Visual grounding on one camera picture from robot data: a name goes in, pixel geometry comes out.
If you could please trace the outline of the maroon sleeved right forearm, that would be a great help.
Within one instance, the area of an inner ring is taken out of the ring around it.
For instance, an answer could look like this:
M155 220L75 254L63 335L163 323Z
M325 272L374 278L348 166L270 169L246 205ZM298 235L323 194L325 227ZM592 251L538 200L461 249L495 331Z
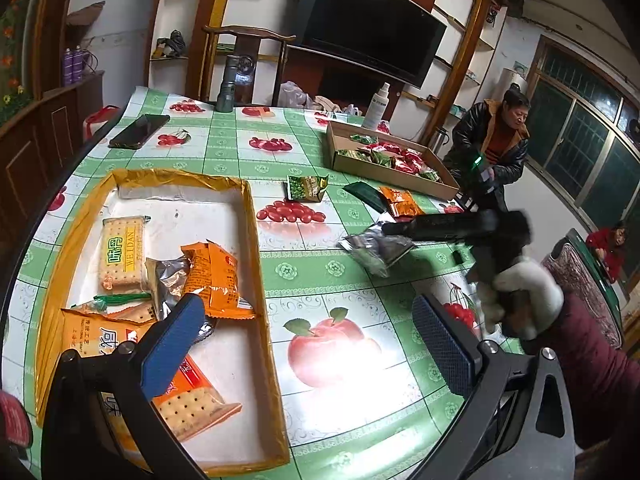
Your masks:
M638 436L639 363L611 347L577 295L567 292L555 321L522 348L558 357L580 448Z

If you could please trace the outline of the white gloved right hand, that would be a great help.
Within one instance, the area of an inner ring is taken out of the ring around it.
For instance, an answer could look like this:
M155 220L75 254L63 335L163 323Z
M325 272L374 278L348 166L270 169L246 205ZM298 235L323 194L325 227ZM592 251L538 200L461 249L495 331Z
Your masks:
M488 334L534 340L558 318L564 294L551 273L537 261L521 256L490 283L478 281L476 293Z

